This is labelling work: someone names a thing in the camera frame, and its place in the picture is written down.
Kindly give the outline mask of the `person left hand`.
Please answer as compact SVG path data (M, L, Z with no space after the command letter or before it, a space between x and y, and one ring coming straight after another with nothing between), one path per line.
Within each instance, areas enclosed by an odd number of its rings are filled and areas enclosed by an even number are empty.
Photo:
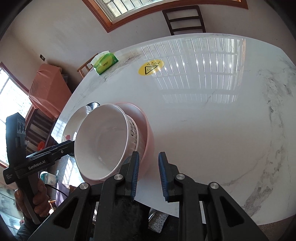
M46 217L49 214L51 206L49 204L49 197L47 195L47 189L44 182L39 178L37 182L38 193L32 199L33 204L35 205L34 212L40 217ZM25 204L23 193L20 189L15 191L15 201L19 210L25 215L25 217L31 219Z

